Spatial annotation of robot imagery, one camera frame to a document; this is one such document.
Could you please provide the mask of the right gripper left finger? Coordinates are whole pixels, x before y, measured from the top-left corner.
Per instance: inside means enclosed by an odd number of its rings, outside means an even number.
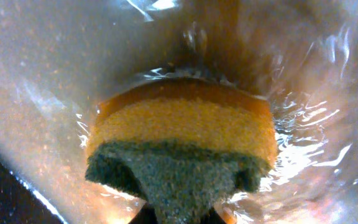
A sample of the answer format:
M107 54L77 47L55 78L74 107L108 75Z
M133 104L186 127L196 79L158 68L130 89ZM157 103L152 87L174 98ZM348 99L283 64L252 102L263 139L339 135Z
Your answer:
M129 224L157 224L157 217L153 206L144 204Z

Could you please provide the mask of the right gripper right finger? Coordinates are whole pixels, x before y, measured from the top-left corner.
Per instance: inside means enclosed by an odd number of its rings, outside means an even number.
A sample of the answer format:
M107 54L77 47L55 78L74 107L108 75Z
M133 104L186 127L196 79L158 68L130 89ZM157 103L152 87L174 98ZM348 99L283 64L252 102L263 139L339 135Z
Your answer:
M202 224L226 224L214 208L210 208L208 213L202 217Z

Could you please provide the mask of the green yellow sponge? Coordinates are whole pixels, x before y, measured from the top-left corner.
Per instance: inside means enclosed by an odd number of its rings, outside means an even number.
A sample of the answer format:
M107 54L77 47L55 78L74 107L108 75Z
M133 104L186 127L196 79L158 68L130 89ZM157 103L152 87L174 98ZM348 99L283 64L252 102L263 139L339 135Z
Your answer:
M141 198L159 223L199 223L256 192L277 156L267 100L197 78L145 83L101 103L85 179Z

